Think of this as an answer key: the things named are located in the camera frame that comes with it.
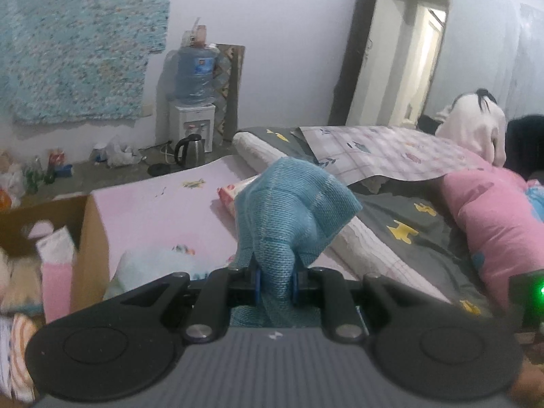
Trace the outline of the person's right hand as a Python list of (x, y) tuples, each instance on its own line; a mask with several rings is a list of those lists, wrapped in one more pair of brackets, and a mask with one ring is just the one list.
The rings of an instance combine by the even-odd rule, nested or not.
[(542, 407), (544, 401), (543, 365), (532, 364), (525, 358), (518, 379), (509, 395), (520, 407)]

